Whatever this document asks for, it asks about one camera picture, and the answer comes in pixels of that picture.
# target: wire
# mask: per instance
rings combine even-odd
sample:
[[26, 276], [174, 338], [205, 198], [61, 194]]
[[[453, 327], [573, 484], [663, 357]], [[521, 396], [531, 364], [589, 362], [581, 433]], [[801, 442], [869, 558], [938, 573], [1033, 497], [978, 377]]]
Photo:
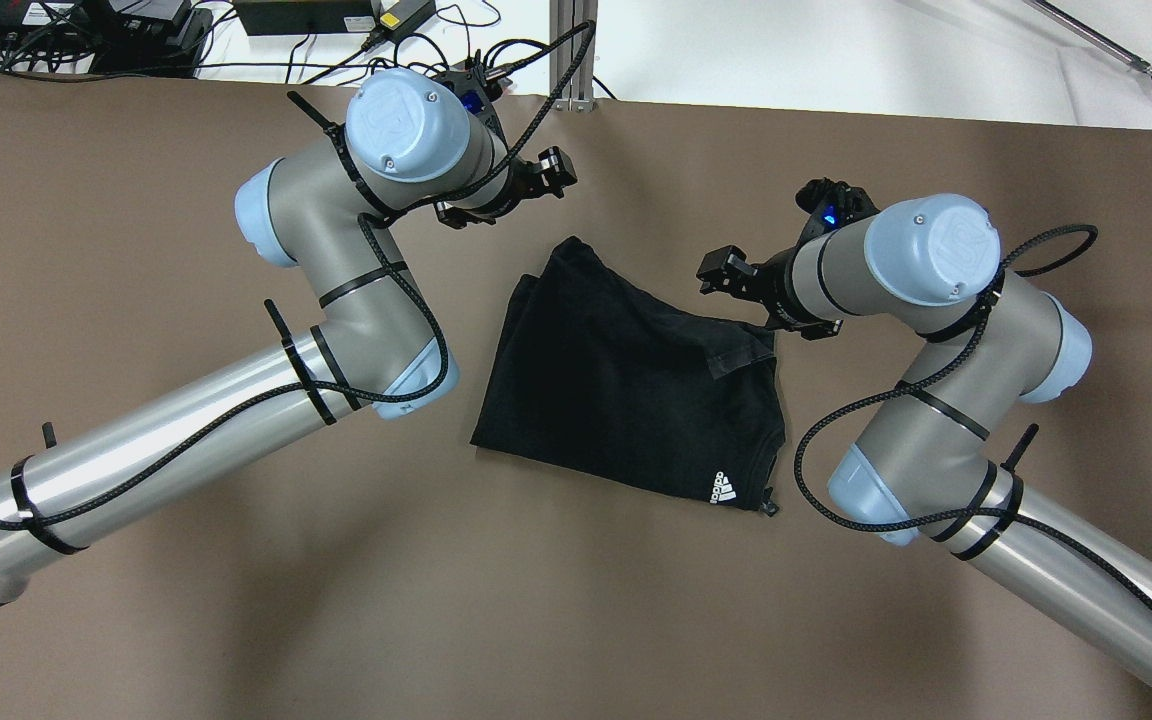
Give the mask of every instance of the wire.
[[[316, 35], [314, 37], [310, 38], [310, 45], [308, 45], [308, 47], [305, 48], [305, 60], [310, 59], [310, 55], [314, 53], [314, 47], [317, 47], [317, 45], [319, 45], [319, 36]], [[296, 69], [296, 82], [297, 83], [302, 82], [302, 79], [304, 78], [305, 78], [305, 67], [302, 66], [301, 68]]]
[[[293, 67], [297, 68], [331, 68], [332, 70], [343, 70], [343, 69], [362, 69], [365, 65], [325, 65], [325, 63], [291, 63]], [[199, 69], [211, 69], [211, 68], [287, 68], [287, 63], [202, 63], [194, 65], [194, 70]], [[179, 65], [151, 65], [145, 68], [132, 68], [129, 70], [119, 70], [114, 73], [99, 74], [99, 76], [86, 76], [86, 77], [50, 77], [47, 74], [28, 74], [18, 70], [5, 70], [0, 68], [0, 74], [3, 76], [10, 76], [21, 79], [31, 79], [36, 82], [55, 82], [55, 83], [83, 83], [83, 82], [103, 82], [106, 79], [118, 79], [118, 78], [129, 78], [129, 77], [154, 77], [150, 76], [147, 73], [154, 73], [156, 70], [179, 70]]]
[[217, 28], [219, 28], [223, 23], [233, 22], [235, 18], [237, 18], [237, 10], [229, 10], [225, 15], [221, 15], [220, 20], [217, 20], [215, 23], [212, 23], [212, 26], [207, 29], [207, 32], [204, 33], [207, 36], [206, 37], [207, 44], [204, 45], [204, 47], [202, 47], [202, 53], [197, 55], [197, 60], [195, 61], [194, 73], [198, 71], [198, 65], [206, 63], [207, 56], [211, 55], [211, 51], [215, 48]]
[[412, 37], [419, 37], [430, 47], [433, 47], [434, 53], [438, 53], [438, 59], [442, 61], [444, 68], [448, 69], [452, 68], [452, 63], [448, 63], [447, 55], [444, 54], [442, 47], [439, 47], [438, 44], [435, 44], [435, 41], [430, 40], [430, 37], [427, 35], [420, 32], [412, 32], [411, 35], [408, 35], [407, 37], [402, 38], [402, 40], [399, 40], [397, 44], [394, 44], [394, 65], [397, 65], [397, 51], [401, 50], [401, 47], [403, 46], [403, 41], [410, 40], [410, 38]]
[[503, 51], [507, 51], [509, 47], [516, 45], [525, 45], [528, 47], [535, 47], [536, 50], [545, 50], [545, 47], [547, 47], [544, 41], [530, 40], [530, 38], [526, 37], [513, 37], [509, 38], [509, 40], [501, 40], [492, 47], [488, 47], [488, 51], [486, 51], [483, 55], [484, 63], [488, 65], [488, 68], [497, 67], [497, 60], [500, 59], [500, 53], [503, 53]]
[[290, 85], [291, 84], [291, 63], [294, 63], [294, 61], [296, 61], [296, 51], [301, 50], [301, 46], [305, 45], [306, 41], [310, 41], [310, 37], [312, 35], [314, 35], [314, 33], [306, 32], [305, 33], [305, 38], [303, 38], [303, 40], [301, 40], [301, 41], [297, 41], [296, 45], [293, 45], [291, 46], [291, 53], [287, 54], [287, 77], [283, 77], [283, 85]]
[[[1084, 240], [1082, 245], [1076, 247], [1076, 249], [1067, 253], [1064, 258], [1055, 260], [1055, 263], [1044, 265], [1041, 268], [1018, 270], [1016, 274], [1021, 276], [1032, 276], [1059, 268], [1059, 266], [1069, 263], [1069, 260], [1078, 258], [1079, 255], [1087, 251], [1089, 247], [1092, 247], [1092, 243], [1096, 242], [1097, 237], [1097, 228], [1093, 225], [1062, 225], [1062, 227], [1053, 228], [1049, 229], [1049, 232], [1038, 234], [1038, 236], [1024, 242], [1023, 245], [1018, 247], [1018, 249], [1010, 251], [1010, 253], [1007, 255], [1000, 264], [998, 264], [998, 272], [1005, 272], [1022, 255], [1033, 250], [1034, 247], [1039, 247], [1044, 242], [1048, 242], [1053, 238], [1075, 232], [1086, 232], [1087, 240]], [[1016, 511], [1016, 514], [1011, 514], [1011, 511], [1005, 509], [1005, 507], [960, 507], [957, 510], [933, 511], [933, 514], [923, 515], [919, 518], [902, 520], [899, 523], [856, 523], [855, 520], [844, 518], [844, 516], [838, 515], [836, 511], [833, 511], [829, 507], [824, 505], [824, 502], [820, 502], [819, 498], [812, 492], [812, 488], [808, 486], [803, 473], [803, 460], [806, 455], [808, 446], [812, 442], [812, 439], [820, 433], [820, 430], [826, 429], [829, 424], [835, 423], [835, 420], [840, 418], [844, 418], [846, 415], [855, 414], [855, 411], [864, 409], [864, 407], [876, 406], [879, 404], [879, 402], [886, 402], [888, 400], [893, 400], [894, 397], [910, 395], [910, 393], [927, 388], [929, 386], [932, 386], [932, 384], [942, 381], [942, 379], [967, 363], [969, 357], [972, 357], [975, 350], [977, 350], [977, 347], [980, 344], [980, 340], [984, 336], [984, 331], [986, 331], [988, 321], [990, 317], [984, 314], [977, 325], [975, 325], [972, 335], [963, 346], [963, 350], [961, 350], [954, 359], [950, 359], [950, 363], [947, 363], [943, 367], [937, 370], [937, 372], [931, 376], [923, 378], [922, 381], [908, 384], [908, 386], [901, 386], [896, 389], [877, 393], [877, 395], [869, 397], [862, 397], [858, 401], [851, 402], [849, 406], [840, 407], [840, 409], [833, 411], [833, 414], [828, 414], [824, 416], [824, 418], [817, 420], [817, 423], [803, 434], [803, 438], [799, 439], [799, 445], [797, 445], [796, 450], [794, 452], [794, 482], [797, 484], [799, 493], [806, 499], [809, 505], [812, 505], [816, 511], [819, 511], [820, 515], [828, 521], [832, 521], [832, 523], [847, 529], [858, 530], [858, 532], [864, 533], [889, 533], [896, 532], [896, 530], [919, 528], [933, 523], [943, 523], [946, 520], [973, 518], [973, 516], [1013, 518], [1016, 523], [1036, 529], [1038, 532], [1041, 532], [1052, 539], [1056, 539], [1056, 541], [1061, 541], [1066, 545], [1066, 547], [1069, 547], [1074, 552], [1079, 553], [1079, 555], [1083, 555], [1089, 562], [1092, 562], [1092, 564], [1096, 564], [1097, 568], [1100, 568], [1102, 571], [1108, 574], [1116, 583], [1123, 585], [1126, 591], [1137, 598], [1137, 600], [1142, 602], [1142, 605], [1144, 605], [1144, 607], [1146, 607], [1146, 609], [1152, 614], [1152, 598], [1149, 597], [1149, 593], [1144, 592], [1139, 585], [1135, 584], [1132, 579], [1128, 578], [1123, 571], [1115, 568], [1114, 564], [1111, 564], [1111, 562], [1102, 559], [1100, 555], [1097, 555], [1096, 552], [1087, 546], [1084, 546], [1083, 543], [1076, 541], [1075, 538], [1061, 532], [1059, 529], [1043, 523], [1040, 520], [1029, 518], [1028, 515], [1021, 515], [1018, 511]]]
[[388, 58], [372, 58], [369, 61], [369, 63], [364, 65], [364, 68], [366, 68], [366, 71], [363, 73], [361, 76], [351, 79], [340, 81], [338, 83], [338, 88], [342, 85], [351, 85], [353, 83], [356, 82], [362, 82], [366, 77], [372, 76], [372, 74], [376, 74], [376, 70], [378, 69], [397, 68], [397, 65], [394, 65], [393, 61], [389, 60]]
[[353, 60], [356, 60], [362, 55], [365, 55], [367, 51], [373, 50], [376, 46], [380, 45], [381, 41], [385, 41], [384, 31], [381, 31], [381, 26], [376, 26], [374, 29], [372, 29], [371, 33], [367, 35], [366, 40], [362, 41], [362, 45], [358, 47], [356, 53], [353, 53], [344, 60], [340, 60], [339, 63], [336, 65], [329, 65], [328, 69], [325, 69], [319, 74], [316, 74], [316, 76], [311, 77], [310, 79], [302, 82], [301, 85], [313, 85], [317, 81], [320, 81], [326, 76], [329, 76], [329, 74], [347, 68], [348, 65], [353, 62]]
[[78, 28], [77, 24], [71, 23], [69, 20], [70, 15], [78, 12], [79, 6], [81, 3], [74, 3], [70, 5], [69, 8], [67, 9], [56, 10], [54, 8], [51, 8], [51, 6], [48, 5], [41, 5], [41, 8], [44, 9], [45, 13], [47, 13], [47, 17], [50, 17], [51, 20], [47, 20], [47, 23], [45, 23], [44, 26], [37, 28], [35, 29], [35, 31], [31, 31], [26, 36], [24, 36], [23, 40], [20, 41], [20, 45], [17, 46], [16, 50], [13, 51], [12, 55], [8, 55], [8, 58], [1, 60], [1, 65], [3, 65], [5, 68], [13, 68], [14, 65], [20, 63], [20, 61], [22, 61], [22, 59], [24, 58], [24, 53], [26, 53], [26, 50], [31, 50], [35, 45], [38, 44], [38, 41], [46, 40], [46, 38], [51, 37], [52, 33], [54, 33], [56, 29], [59, 29], [63, 23], [68, 23], [69, 26], [73, 26], [74, 29], [76, 29], [76, 31], [84, 32], [82, 31], [82, 28]]
[[438, 68], [438, 65], [420, 63], [420, 61], [411, 61], [411, 63], [403, 65], [408, 70], [420, 70], [425, 77], [434, 77], [438, 73], [445, 73], [447, 67], [444, 66], [442, 69]]
[[[207, 3], [221, 3], [221, 1], [225, 1], [226, 3], [228, 3], [228, 0], [205, 0], [205, 1], [207, 1]], [[236, 18], [238, 18], [237, 10], [234, 10], [233, 8], [229, 8], [228, 10], [225, 10], [225, 13], [221, 14], [219, 18], [215, 18], [214, 22], [211, 23], [211, 26], [207, 28], [206, 32], [204, 32], [200, 36], [198, 36], [198, 40], [195, 40], [195, 41], [192, 41], [192, 44], [189, 44], [189, 45], [182, 47], [182, 50], [177, 50], [177, 51], [174, 51], [174, 53], [169, 53], [168, 55], [166, 55], [166, 58], [175, 58], [176, 55], [185, 55], [185, 54], [189, 54], [189, 53], [194, 53], [194, 51], [196, 51], [198, 48], [198, 46], [200, 46], [202, 44], [204, 44], [206, 40], [210, 40], [210, 38], [212, 37], [212, 33], [214, 33], [217, 31], [217, 28], [219, 28], [223, 23], [233, 22]], [[206, 55], [207, 55], [207, 53], [210, 53], [210, 51], [211, 51], [211, 47], [209, 46], [207, 50], [204, 50], [202, 52], [200, 59], [206, 58]]]
[[612, 99], [612, 100], [620, 100], [620, 97], [616, 97], [616, 94], [614, 94], [614, 92], [612, 92], [611, 88], [607, 88], [607, 86], [605, 86], [605, 85], [602, 84], [602, 81], [598, 79], [598, 76], [591, 76], [591, 77], [593, 77], [593, 78], [594, 78], [594, 85], [597, 85], [597, 86], [599, 86], [599, 88], [602, 88], [602, 91], [604, 91], [604, 92], [605, 92], [605, 93], [606, 93], [606, 94], [607, 94], [608, 97], [611, 97], [611, 99]]
[[[488, 20], [488, 22], [485, 23], [468, 22], [468, 20], [465, 20], [465, 10], [461, 9], [460, 3], [447, 5], [444, 8], [439, 8], [438, 10], [435, 10], [434, 14], [438, 15], [438, 17], [441, 18], [444, 22], [452, 23], [454, 26], [498, 26], [498, 24], [500, 24], [500, 10], [497, 8], [497, 6], [490, 3], [488, 0], [480, 0], [480, 1], [482, 3], [486, 5], [492, 10], [493, 14], [495, 14], [495, 18]], [[456, 10], [456, 13], [461, 15], [460, 22], [457, 22], [454, 18], [445, 17], [444, 10]]]

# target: white logo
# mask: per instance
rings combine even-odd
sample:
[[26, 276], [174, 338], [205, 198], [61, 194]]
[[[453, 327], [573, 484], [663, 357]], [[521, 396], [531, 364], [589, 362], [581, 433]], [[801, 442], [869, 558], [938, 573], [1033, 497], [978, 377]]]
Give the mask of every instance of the white logo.
[[728, 500], [736, 500], [736, 491], [732, 488], [732, 480], [727, 479], [727, 475], [714, 475], [714, 492], [708, 493], [710, 505], [718, 505]]

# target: black electronic device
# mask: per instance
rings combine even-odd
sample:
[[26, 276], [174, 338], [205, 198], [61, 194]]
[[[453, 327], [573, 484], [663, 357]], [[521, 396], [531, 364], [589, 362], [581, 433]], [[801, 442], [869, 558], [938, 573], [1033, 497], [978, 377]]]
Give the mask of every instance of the black electronic device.
[[0, 33], [26, 33], [46, 26], [56, 18], [76, 23], [90, 17], [108, 17], [124, 26], [164, 26], [177, 32], [189, 17], [189, 0], [77, 0], [52, 3], [50, 0], [0, 0]]
[[63, 55], [79, 53], [88, 45], [82, 32], [69, 18], [85, 18], [76, 3], [37, 3], [28, 0], [0, 0], [0, 51], [15, 50], [32, 35], [46, 35], [46, 45], [32, 44], [37, 50]]
[[183, 26], [141, 26], [123, 38], [111, 38], [108, 47], [92, 60], [91, 73], [137, 73], [157, 77], [189, 78], [205, 50], [212, 13], [196, 8]]
[[247, 35], [371, 32], [380, 0], [234, 0]]

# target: silver arm segment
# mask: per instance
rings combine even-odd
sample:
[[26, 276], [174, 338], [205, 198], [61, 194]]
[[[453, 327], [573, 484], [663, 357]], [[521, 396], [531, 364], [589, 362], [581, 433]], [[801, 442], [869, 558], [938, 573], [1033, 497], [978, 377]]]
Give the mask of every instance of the silver arm segment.
[[[503, 143], [468, 114], [452, 91], [410, 70], [380, 73], [359, 89], [348, 118], [355, 131], [348, 137], [349, 156], [389, 209], [465, 188], [506, 154]], [[500, 173], [456, 204], [478, 209], [502, 192], [507, 179], [508, 173]], [[314, 381], [393, 396], [420, 391], [438, 376], [442, 362], [429, 319], [396, 283], [358, 281], [380, 268], [362, 237], [358, 214], [382, 213], [349, 181], [332, 142], [312, 143], [257, 174], [238, 191], [237, 211], [238, 225], [262, 256], [298, 264], [320, 297], [325, 323], [289, 340]], [[389, 263], [402, 262], [387, 229], [374, 235]], [[402, 275], [412, 283], [407, 270]], [[385, 418], [408, 414], [450, 389], [456, 378], [449, 359], [447, 378], [434, 392], [403, 404], [381, 402], [376, 410]], [[285, 389], [234, 415], [122, 495], [46, 528], [61, 550], [86, 546], [325, 427], [324, 415], [298, 384], [283, 347], [229, 365], [0, 473], [0, 520], [76, 509], [168, 456], [221, 414], [262, 393]], [[332, 419], [361, 407], [336, 392], [321, 393], [321, 401]], [[26, 487], [37, 511], [18, 508], [14, 479]], [[29, 575], [62, 556], [29, 532], [0, 529], [0, 606], [24, 592]]]
[[[806, 243], [786, 270], [801, 306], [820, 319], [895, 314], [919, 333], [950, 327], [984, 290], [979, 267], [996, 263], [996, 233], [973, 202], [902, 202]], [[954, 288], [964, 300], [948, 302]], [[904, 382], [950, 363], [972, 332], [929, 342]], [[893, 397], [829, 480], [851, 518], [897, 523], [979, 506], [1043, 523], [1082, 541], [1152, 598], [1152, 562], [1020, 483], [980, 455], [984, 438], [1016, 400], [1044, 401], [1078, 381], [1091, 357], [1073, 314], [1024, 278], [1006, 273], [986, 331], [969, 359], [925, 392]], [[922, 532], [1046, 612], [1152, 685], [1152, 614], [1060, 541], [1007, 516], [942, 521]], [[884, 533], [909, 543], [916, 530]]]

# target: black cable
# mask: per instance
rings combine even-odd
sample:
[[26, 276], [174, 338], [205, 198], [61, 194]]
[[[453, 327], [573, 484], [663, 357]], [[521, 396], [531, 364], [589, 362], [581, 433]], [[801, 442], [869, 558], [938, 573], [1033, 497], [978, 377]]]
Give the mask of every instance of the black cable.
[[420, 70], [425, 77], [433, 77], [431, 76], [431, 73], [438, 74], [447, 70], [447, 65], [444, 65], [444, 68], [439, 68], [438, 65], [420, 63], [420, 61], [416, 60], [411, 61], [411, 63], [403, 65], [403, 67], [408, 70]]
[[599, 86], [599, 88], [602, 88], [602, 91], [604, 91], [604, 92], [605, 92], [605, 93], [606, 93], [606, 94], [607, 94], [608, 97], [611, 97], [611, 99], [612, 99], [612, 100], [620, 100], [620, 97], [616, 97], [616, 94], [614, 94], [614, 92], [612, 92], [612, 88], [607, 88], [607, 86], [605, 86], [605, 85], [602, 84], [602, 81], [598, 79], [598, 76], [591, 76], [591, 77], [593, 77], [593, 78], [594, 78], [594, 85], [597, 85], [597, 86]]
[[435, 41], [430, 40], [430, 37], [427, 35], [420, 32], [412, 32], [411, 35], [408, 35], [407, 37], [402, 38], [402, 40], [399, 40], [396, 41], [396, 44], [394, 44], [394, 65], [397, 65], [397, 51], [401, 50], [401, 47], [403, 46], [403, 41], [410, 40], [410, 38], [412, 37], [419, 37], [422, 40], [429, 44], [430, 47], [433, 47], [434, 53], [438, 53], [438, 59], [442, 61], [444, 68], [448, 69], [452, 68], [452, 63], [448, 63], [447, 55], [444, 54], [442, 47], [439, 47], [438, 44], [435, 44]]
[[[593, 20], [585, 20], [585, 22], [581, 23], [578, 26], [573, 26], [571, 29], [568, 29], [567, 32], [563, 32], [559, 37], [554, 38], [554, 40], [550, 41], [548, 45], [540, 45], [536, 40], [522, 40], [522, 38], [516, 38], [516, 40], [508, 40], [507, 44], [509, 44], [509, 45], [532, 45], [532, 44], [535, 44], [535, 45], [532, 45], [532, 47], [540, 46], [541, 50], [540, 50], [540, 53], [535, 53], [535, 54], [531, 54], [531, 55], [526, 55], [526, 58], [522, 58], [521, 60], [515, 60], [515, 61], [511, 61], [511, 63], [507, 63], [507, 66], [506, 66], [508, 68], [508, 73], [507, 74], [517, 73], [518, 70], [526, 68], [528, 65], [535, 63], [535, 61], [544, 59], [550, 53], [553, 53], [554, 50], [558, 50], [559, 46], [562, 46], [563, 41], [568, 41], [573, 37], [575, 37], [576, 35], [579, 35], [579, 31], [582, 31], [582, 29], [590, 29], [591, 26], [593, 26], [593, 23], [594, 23]], [[589, 41], [591, 41], [591, 40], [593, 40], [593, 36], [592, 35], [590, 35], [589, 37], [585, 38], [584, 41], [582, 41], [581, 47], [583, 50], [589, 50], [588, 45], [589, 45]], [[581, 53], [581, 59], [584, 59], [584, 51], [581, 51], [579, 53]], [[575, 67], [573, 67], [573, 74], [576, 74], [575, 68], [579, 68], [579, 63], [576, 63]]]
[[336, 65], [329, 65], [328, 69], [325, 69], [321, 73], [316, 74], [316, 76], [311, 77], [310, 79], [302, 82], [301, 85], [313, 85], [317, 81], [328, 77], [329, 74], [336, 73], [339, 69], [344, 69], [346, 67], [348, 67], [349, 63], [353, 62], [353, 60], [356, 60], [362, 55], [366, 55], [367, 51], [373, 50], [376, 46], [380, 45], [381, 41], [385, 41], [385, 32], [382, 31], [381, 26], [376, 26], [374, 29], [372, 29], [371, 33], [367, 35], [366, 40], [362, 41], [362, 45], [358, 47], [356, 53], [353, 53], [344, 60], [340, 60], [339, 63]]
[[296, 61], [296, 51], [301, 50], [301, 46], [305, 45], [306, 41], [310, 41], [310, 36], [312, 36], [312, 35], [314, 35], [314, 33], [306, 32], [305, 33], [305, 38], [303, 38], [303, 40], [301, 40], [301, 41], [297, 41], [296, 45], [293, 45], [291, 46], [291, 53], [287, 54], [287, 77], [283, 77], [283, 85], [290, 85], [291, 84], [291, 63], [294, 63], [294, 61]]
[[488, 47], [488, 51], [486, 51], [486, 53], [484, 53], [483, 55], [484, 63], [486, 63], [488, 68], [495, 68], [497, 60], [500, 59], [500, 54], [505, 53], [505, 51], [507, 51], [509, 47], [516, 45], [535, 47], [536, 50], [545, 50], [545, 47], [547, 47], [547, 45], [545, 45], [544, 41], [530, 40], [530, 38], [526, 37], [513, 37], [509, 38], [509, 40], [501, 40], [498, 41], [492, 47]]
[[[220, 3], [221, 0], [207, 0], [207, 1], [210, 1], [211, 3]], [[194, 53], [194, 51], [196, 51], [198, 46], [210, 40], [212, 35], [214, 35], [214, 32], [217, 31], [217, 28], [222, 26], [225, 23], [233, 22], [234, 20], [237, 18], [238, 18], [237, 10], [234, 10], [233, 8], [225, 10], [225, 13], [221, 14], [219, 18], [212, 20], [211, 26], [207, 28], [204, 33], [198, 36], [197, 40], [191, 41], [191, 44], [189, 45], [185, 45], [184, 47], [182, 47], [182, 50], [172, 51], [172, 53], [166, 54], [165, 58], [177, 58], [179, 55], [188, 55], [189, 53]], [[210, 53], [210, 51], [211, 47], [209, 46], [206, 50], [202, 52], [198, 59], [199, 60], [205, 59], [207, 53]]]
[[371, 77], [372, 74], [376, 74], [376, 70], [378, 69], [397, 68], [397, 65], [394, 65], [388, 58], [372, 58], [371, 60], [367, 61], [366, 65], [364, 65], [364, 68], [366, 69], [366, 71], [363, 73], [361, 76], [351, 79], [340, 81], [339, 83], [335, 83], [335, 85], [338, 85], [338, 88], [342, 85], [351, 85], [353, 83], [362, 82]]
[[[365, 65], [325, 65], [325, 63], [291, 63], [293, 67], [297, 68], [331, 68], [332, 70], [343, 70], [343, 69], [362, 69]], [[199, 69], [211, 69], [211, 68], [285, 68], [287, 63], [200, 63], [194, 65], [195, 70]], [[129, 70], [119, 70], [115, 73], [99, 74], [99, 76], [86, 76], [86, 77], [51, 77], [47, 74], [26, 74], [18, 70], [5, 70], [0, 68], [0, 74], [3, 76], [21, 78], [21, 79], [32, 79], [36, 82], [56, 82], [56, 83], [82, 83], [82, 82], [101, 82], [106, 79], [118, 79], [118, 78], [129, 78], [129, 77], [154, 77], [146, 73], [154, 73], [156, 70], [179, 70], [179, 65], [151, 65], [146, 68], [132, 68]]]
[[54, 8], [51, 8], [51, 6], [48, 5], [43, 5], [41, 8], [44, 8], [44, 12], [47, 13], [47, 17], [50, 17], [51, 20], [47, 20], [47, 23], [45, 23], [44, 26], [38, 26], [37, 29], [33, 29], [33, 31], [24, 36], [22, 40], [20, 40], [20, 45], [17, 46], [17, 48], [13, 51], [12, 55], [0, 61], [1, 67], [10, 69], [13, 68], [14, 65], [20, 63], [20, 61], [22, 61], [22, 58], [24, 56], [24, 53], [26, 53], [26, 50], [31, 50], [35, 45], [38, 44], [38, 41], [44, 41], [45, 38], [51, 37], [52, 33], [54, 33], [56, 29], [60, 28], [60, 24], [69, 23], [69, 26], [81, 29], [76, 26], [76, 24], [69, 22], [70, 15], [78, 12], [79, 6], [81, 3], [74, 3], [73, 6], [69, 6], [69, 8], [67, 9], [55, 10]]
[[[1076, 258], [1076, 256], [1083, 255], [1083, 252], [1087, 251], [1087, 248], [1091, 247], [1093, 242], [1096, 242], [1097, 228], [1093, 225], [1084, 225], [1084, 223], [1062, 225], [1062, 227], [1053, 228], [1049, 229], [1049, 232], [1038, 234], [1038, 236], [1030, 238], [1028, 242], [1024, 242], [1023, 245], [1018, 247], [1018, 249], [1010, 251], [1010, 253], [1007, 255], [1006, 258], [1001, 260], [1000, 264], [998, 264], [998, 272], [1000, 273], [1005, 272], [1005, 270], [1009, 268], [1009, 266], [1013, 263], [1015, 263], [1022, 255], [1024, 255], [1030, 250], [1033, 250], [1034, 247], [1039, 247], [1044, 242], [1048, 242], [1055, 237], [1061, 237], [1064, 236], [1066, 234], [1075, 232], [1087, 233], [1087, 240], [1084, 240], [1082, 245], [1076, 247], [1075, 250], [1070, 251], [1066, 256], [1062, 256], [1061, 259], [1055, 260], [1047, 265], [1043, 265], [1041, 268], [1024, 270], [1024, 272], [1018, 271], [1016, 272], [1016, 274], [1021, 275], [1021, 273], [1024, 273], [1021, 276], [1032, 276], [1041, 273], [1047, 273], [1051, 270], [1060, 268], [1061, 265], [1069, 263], [1069, 260], [1073, 260], [1074, 258]], [[1056, 541], [1061, 541], [1062, 544], [1066, 545], [1066, 547], [1069, 547], [1074, 552], [1079, 553], [1079, 555], [1083, 555], [1084, 559], [1086, 559], [1089, 562], [1092, 562], [1092, 564], [1096, 564], [1097, 568], [1100, 568], [1102, 571], [1109, 575], [1116, 583], [1123, 585], [1126, 591], [1132, 594], [1132, 597], [1137, 598], [1137, 600], [1142, 602], [1142, 605], [1146, 607], [1146, 609], [1152, 614], [1152, 598], [1149, 597], [1149, 594], [1144, 592], [1143, 589], [1139, 588], [1139, 585], [1135, 584], [1132, 579], [1128, 578], [1123, 574], [1123, 571], [1115, 568], [1114, 564], [1111, 564], [1111, 562], [1102, 559], [1100, 555], [1097, 555], [1096, 552], [1093, 552], [1087, 546], [1084, 546], [1083, 543], [1076, 541], [1075, 538], [1068, 536], [1064, 532], [1061, 532], [1061, 530], [1059, 529], [1055, 529], [1051, 525], [1047, 525], [1046, 523], [1043, 523], [1043, 521], [1040, 520], [1029, 518], [1028, 515], [1011, 514], [1011, 511], [1007, 510], [1006, 507], [975, 507], [975, 509], [973, 507], [960, 507], [960, 509], [957, 510], [933, 511], [933, 514], [923, 515], [919, 518], [902, 520], [899, 523], [856, 523], [855, 520], [844, 518], [844, 516], [838, 515], [836, 511], [833, 511], [832, 509], [829, 509], [829, 507], [824, 505], [824, 502], [820, 502], [819, 498], [816, 497], [814, 493], [812, 492], [812, 488], [808, 486], [806, 479], [804, 478], [803, 473], [803, 460], [806, 455], [808, 446], [812, 442], [812, 439], [820, 433], [820, 430], [824, 430], [829, 424], [835, 423], [835, 420], [842, 418], [842, 416], [855, 414], [856, 410], [864, 409], [864, 407], [876, 406], [879, 404], [879, 402], [886, 402], [888, 400], [893, 400], [894, 397], [910, 395], [910, 393], [927, 388], [929, 386], [932, 386], [932, 384], [942, 381], [942, 379], [945, 379], [949, 373], [954, 372], [954, 370], [960, 369], [961, 365], [967, 363], [969, 357], [972, 356], [975, 350], [977, 350], [977, 347], [980, 344], [980, 338], [984, 336], [984, 331], [986, 331], [988, 321], [990, 317], [987, 314], [984, 314], [977, 323], [977, 325], [975, 325], [975, 328], [972, 331], [972, 336], [968, 339], [968, 342], [965, 342], [965, 344], [963, 346], [963, 350], [961, 350], [954, 357], [954, 359], [950, 359], [950, 363], [946, 364], [940, 370], [937, 370], [935, 373], [932, 373], [931, 376], [923, 378], [922, 381], [918, 382], [907, 384], [905, 386], [901, 386], [896, 389], [877, 393], [877, 395], [872, 395], [869, 397], [862, 397], [858, 401], [851, 402], [849, 406], [840, 407], [840, 409], [833, 411], [833, 414], [824, 416], [824, 418], [819, 419], [814, 425], [812, 425], [812, 427], [809, 429], [808, 432], [803, 434], [803, 438], [799, 439], [799, 445], [797, 445], [796, 450], [794, 453], [794, 482], [797, 484], [799, 493], [806, 499], [809, 505], [812, 505], [813, 509], [816, 511], [819, 511], [819, 514], [823, 515], [826, 520], [832, 521], [832, 523], [835, 523], [843, 528], [858, 530], [858, 532], [864, 532], [864, 533], [889, 533], [889, 532], [896, 532], [896, 530], [919, 528], [933, 523], [943, 523], [943, 521], [946, 520], [973, 518], [973, 516], [982, 516], [982, 515], [993, 516], [993, 518], [1011, 518], [1016, 521], [1016, 523], [1028, 525], [1032, 529], [1038, 530], [1038, 532], [1048, 536], [1052, 539], [1056, 539]]]
[[[468, 22], [468, 20], [465, 20], [465, 10], [461, 9], [460, 3], [447, 5], [445, 6], [445, 8], [439, 8], [438, 10], [435, 10], [434, 14], [438, 15], [438, 17], [441, 18], [445, 23], [452, 23], [454, 26], [497, 26], [497, 24], [500, 23], [500, 10], [497, 8], [497, 6], [490, 3], [488, 0], [482, 0], [482, 3], [486, 5], [495, 14], [495, 18], [488, 20], [488, 22], [485, 23]], [[453, 18], [445, 17], [444, 10], [456, 10], [456, 13], [461, 15], [460, 22]]]

